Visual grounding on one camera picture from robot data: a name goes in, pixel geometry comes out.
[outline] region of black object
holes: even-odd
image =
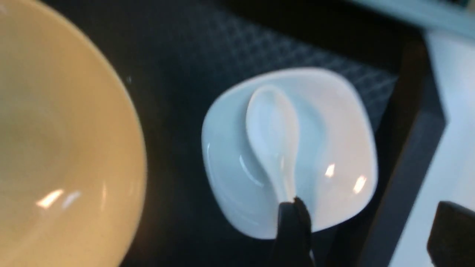
[[[312,234],[315,265],[388,265],[444,127],[435,87],[421,98],[423,84],[433,83],[427,56],[418,57],[424,63],[419,67],[401,65],[409,42],[424,47],[417,29],[339,1],[44,1],[100,48],[140,117],[147,192],[122,266],[268,263],[272,240],[235,230],[214,200],[203,168],[201,125],[212,102],[232,85],[304,66],[330,69],[354,85],[378,131],[380,164],[370,206]],[[395,88],[407,67],[417,71]]]
[[[313,267],[310,258],[312,223],[300,198],[279,205],[277,237],[269,267]]]
[[[475,212],[439,202],[427,251],[435,267],[475,266]]]

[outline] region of white dish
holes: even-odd
[[[260,86],[282,89],[297,110],[300,143],[297,196],[312,217],[312,231],[345,221],[370,201],[377,184],[373,134],[364,106],[342,76],[296,68],[254,77],[222,94],[203,123],[203,159],[214,196],[242,233],[276,236],[278,201],[249,146],[245,119]]]

